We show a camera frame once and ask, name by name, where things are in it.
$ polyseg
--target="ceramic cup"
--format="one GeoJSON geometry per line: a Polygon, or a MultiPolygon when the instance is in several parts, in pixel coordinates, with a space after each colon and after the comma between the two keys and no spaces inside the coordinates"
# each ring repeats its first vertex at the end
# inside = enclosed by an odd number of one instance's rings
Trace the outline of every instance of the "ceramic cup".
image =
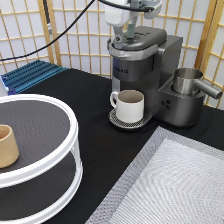
{"type": "Polygon", "coordinates": [[[136,90],[124,90],[112,92],[110,96],[111,105],[116,109],[116,116],[125,123],[140,121],[144,115],[144,95],[136,90]]]}
{"type": "Polygon", "coordinates": [[[19,150],[11,127],[0,124],[0,168],[14,163],[19,157],[19,150]]]}

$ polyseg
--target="metal pitcher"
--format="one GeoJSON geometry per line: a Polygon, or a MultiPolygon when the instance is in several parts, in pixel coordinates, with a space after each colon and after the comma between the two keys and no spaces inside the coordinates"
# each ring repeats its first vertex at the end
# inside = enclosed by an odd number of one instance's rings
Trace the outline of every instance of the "metal pitcher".
{"type": "Polygon", "coordinates": [[[219,99],[222,92],[207,85],[201,79],[203,73],[194,68],[179,68],[175,71],[172,88],[183,95],[195,95],[202,91],[214,99],[219,99]]]}

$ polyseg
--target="beige cup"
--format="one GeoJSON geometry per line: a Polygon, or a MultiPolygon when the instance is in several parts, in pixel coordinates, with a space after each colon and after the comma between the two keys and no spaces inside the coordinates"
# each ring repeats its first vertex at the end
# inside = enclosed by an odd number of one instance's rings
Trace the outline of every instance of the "beige cup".
{"type": "Polygon", "coordinates": [[[18,157],[19,150],[12,128],[0,124],[0,168],[11,165],[18,157]]]}

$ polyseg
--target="gray mesh mat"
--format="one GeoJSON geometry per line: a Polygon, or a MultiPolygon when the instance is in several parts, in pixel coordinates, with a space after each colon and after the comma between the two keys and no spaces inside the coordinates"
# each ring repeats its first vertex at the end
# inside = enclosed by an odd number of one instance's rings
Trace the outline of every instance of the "gray mesh mat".
{"type": "Polygon", "coordinates": [[[165,138],[224,160],[224,153],[222,151],[159,127],[128,166],[96,211],[92,214],[89,220],[87,220],[86,224],[109,223],[109,220],[130,190],[131,186],[135,183],[140,173],[146,167],[165,138]]]}
{"type": "Polygon", "coordinates": [[[0,124],[12,127],[20,156],[0,174],[23,168],[53,152],[70,130],[68,115],[59,107],[36,100],[0,104],[0,124]]]}
{"type": "Polygon", "coordinates": [[[68,190],[74,176],[75,161],[69,153],[42,175],[12,187],[1,188],[0,222],[25,218],[49,207],[68,190]]]}
{"type": "Polygon", "coordinates": [[[165,139],[110,224],[224,222],[224,161],[165,139]]]}

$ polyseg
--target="round tiered stand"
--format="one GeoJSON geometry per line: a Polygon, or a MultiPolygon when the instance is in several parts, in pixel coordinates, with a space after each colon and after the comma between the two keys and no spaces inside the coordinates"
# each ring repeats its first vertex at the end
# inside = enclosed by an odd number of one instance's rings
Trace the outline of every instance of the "round tiered stand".
{"type": "Polygon", "coordinates": [[[52,97],[16,95],[0,98],[0,124],[12,127],[20,152],[0,169],[0,224],[43,223],[69,203],[81,182],[76,117],[52,97]]]}

